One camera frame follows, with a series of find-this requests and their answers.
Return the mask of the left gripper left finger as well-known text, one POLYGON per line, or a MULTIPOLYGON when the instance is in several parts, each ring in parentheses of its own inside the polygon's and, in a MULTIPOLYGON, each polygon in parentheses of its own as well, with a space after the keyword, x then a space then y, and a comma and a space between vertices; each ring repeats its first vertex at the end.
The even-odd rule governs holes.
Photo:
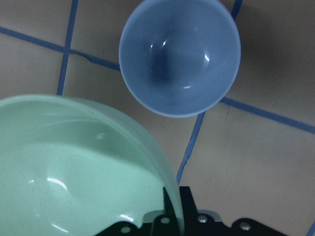
POLYGON ((151 226, 151 236, 178 236, 179 226, 173 205, 166 188, 163 188, 164 210, 156 216, 151 226))

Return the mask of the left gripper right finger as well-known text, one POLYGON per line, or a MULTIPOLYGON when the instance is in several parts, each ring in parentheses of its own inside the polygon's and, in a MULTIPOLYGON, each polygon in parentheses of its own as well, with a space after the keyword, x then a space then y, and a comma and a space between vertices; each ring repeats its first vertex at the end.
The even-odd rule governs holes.
POLYGON ((185 236, 214 236, 214 219, 207 213, 197 210, 188 186, 180 186, 180 196, 184 214, 185 236))

